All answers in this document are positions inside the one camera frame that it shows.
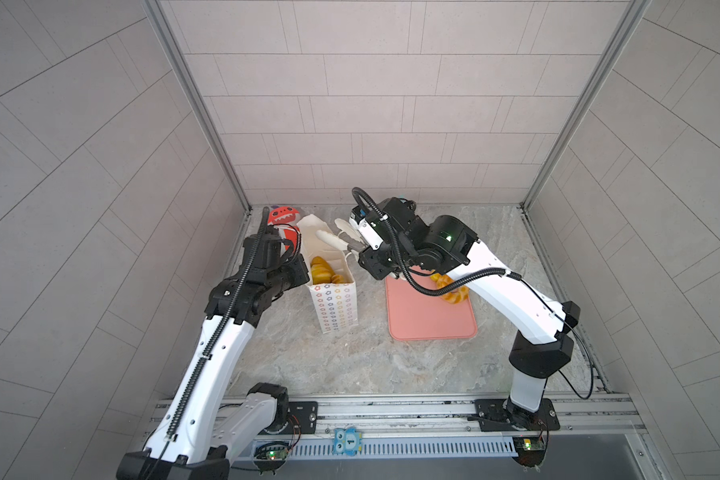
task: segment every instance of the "tiled wall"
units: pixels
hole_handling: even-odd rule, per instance
[[[720,480],[720,0],[654,0],[530,215],[675,480]]]
[[[161,3],[250,201],[517,203],[625,2]]]
[[[114,478],[241,218],[139,2],[0,1],[0,478]]]

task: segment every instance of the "marble countertop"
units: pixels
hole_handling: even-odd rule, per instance
[[[347,219],[351,209],[297,208],[335,230],[334,219]],[[254,208],[248,234],[255,233],[260,211]],[[456,216],[509,268],[554,297],[516,206],[420,205],[416,211],[427,223],[442,214]],[[384,282],[374,280],[353,257],[348,262],[357,282],[359,325],[321,333],[307,288],[290,290],[262,315],[232,374],[229,396],[244,396],[258,382],[286,386],[292,396],[509,391],[508,354],[517,329],[488,302],[470,294],[478,324],[478,334],[470,339],[400,342],[389,334]],[[589,373],[578,347],[564,371],[579,391],[586,391]],[[570,390],[560,375],[549,379],[547,389]]]

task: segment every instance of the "pink tray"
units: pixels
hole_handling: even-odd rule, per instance
[[[419,285],[436,289],[428,276],[414,275]],[[386,279],[389,334],[400,341],[468,339],[478,333],[472,303],[451,305],[438,296],[426,296],[405,281]]]

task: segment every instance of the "robotic arm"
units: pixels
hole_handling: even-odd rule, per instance
[[[579,307],[538,292],[459,219],[444,215],[426,225],[415,214],[415,202],[387,198],[376,204],[360,188],[352,193],[358,206],[350,222],[368,244],[358,263],[376,280],[403,275],[430,296],[467,285],[516,325],[509,357],[514,378],[504,409],[512,426],[530,428],[538,420],[547,378],[570,361],[574,342],[567,333],[578,323]],[[308,282],[300,237],[295,245],[282,239],[266,225],[268,213],[265,207],[259,231],[243,243],[241,269],[211,292],[200,340],[176,397],[143,451],[125,454],[119,480],[226,479],[231,463],[262,429],[279,432],[286,426],[287,390],[259,383],[214,429],[232,370],[261,314],[287,290]],[[290,244],[285,254],[283,244]],[[426,289],[413,280],[412,266],[448,274],[455,282]]]

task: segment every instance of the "pink cutting board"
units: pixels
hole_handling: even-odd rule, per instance
[[[414,275],[414,280],[430,290],[437,289],[428,276]],[[403,277],[387,277],[386,286],[389,334],[395,340],[468,339],[477,335],[470,300],[452,305],[439,296],[413,290]]]

